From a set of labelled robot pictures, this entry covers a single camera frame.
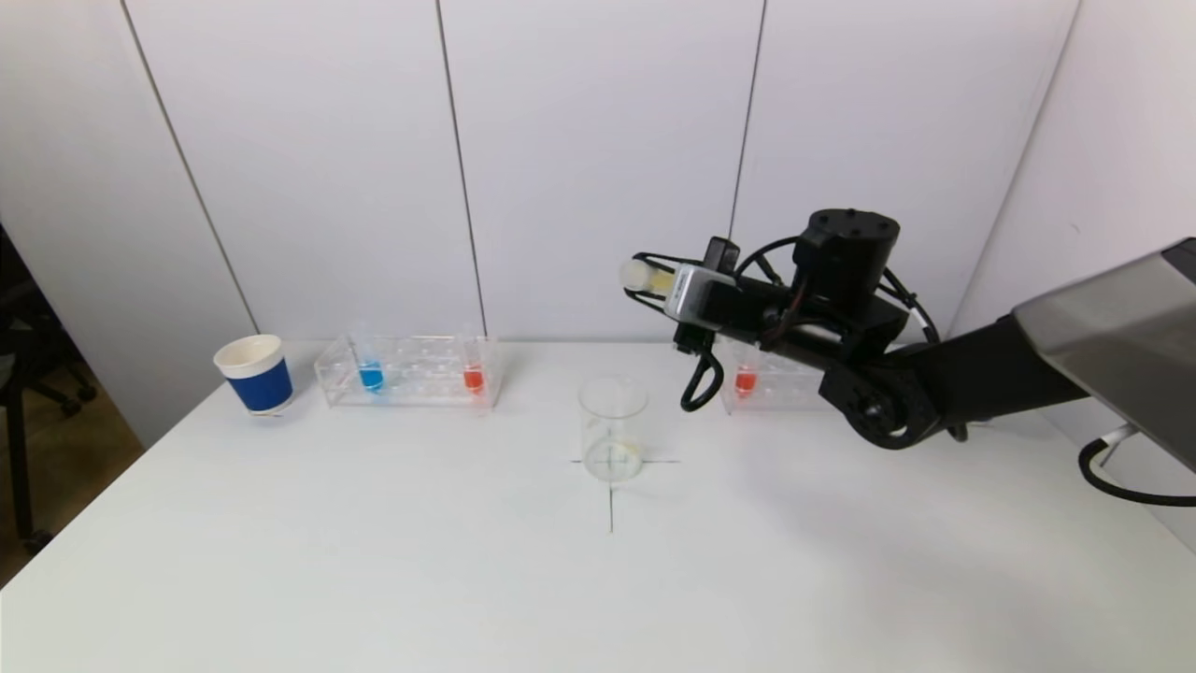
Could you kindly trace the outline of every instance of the white wall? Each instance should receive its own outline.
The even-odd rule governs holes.
[[[252,324],[118,2],[0,2],[0,208],[145,445],[222,381]]]
[[[734,240],[793,235],[822,208],[880,212],[902,226],[890,265],[951,324],[1075,4],[771,0]]]
[[[761,6],[444,2],[492,334],[667,338],[618,265],[727,234]]]
[[[1190,2],[1082,4],[954,331],[1196,234],[1194,25]],[[1078,446],[1121,423],[1092,400],[1048,416]],[[1109,470],[1133,489],[1196,494],[1196,476],[1145,440]],[[1196,549],[1196,513],[1155,509]]]
[[[128,0],[258,325],[481,329],[433,0]]]

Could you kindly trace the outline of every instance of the floor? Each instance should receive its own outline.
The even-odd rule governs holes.
[[[90,373],[87,378],[96,380]],[[78,385],[65,371],[43,381],[75,397]],[[59,405],[50,400],[25,392],[33,525],[51,533],[62,531],[145,452],[108,393],[98,384],[96,387],[99,396],[72,418],[63,418]],[[2,417],[0,411],[0,587],[29,563],[12,520],[8,433]]]

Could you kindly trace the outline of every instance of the red liquid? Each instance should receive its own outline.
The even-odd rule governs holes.
[[[481,369],[465,371],[465,387],[475,396],[482,394],[482,391],[486,390],[486,378],[482,377]]]
[[[751,369],[740,367],[739,372],[736,373],[736,394],[740,398],[748,398],[755,390],[756,373]]]

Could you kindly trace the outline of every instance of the black cross mark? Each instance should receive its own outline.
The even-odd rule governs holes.
[[[580,460],[570,460],[569,463],[581,464]],[[677,465],[681,464],[679,460],[643,460],[640,461],[643,465]],[[608,533],[615,532],[615,484],[606,485],[606,510],[610,516],[610,530]]]

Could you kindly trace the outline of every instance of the test tube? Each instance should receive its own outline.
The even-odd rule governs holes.
[[[465,388],[475,396],[486,394],[486,372],[482,368],[482,339],[478,336],[458,335],[457,349],[465,380]]]
[[[759,350],[752,344],[736,344],[737,361],[736,368],[736,396],[740,400],[746,400],[756,390],[756,380],[759,371]]]
[[[372,336],[361,331],[349,335],[349,349],[358,365],[358,377],[361,378],[361,386],[371,393],[380,393],[386,384],[383,374],[382,359]]]

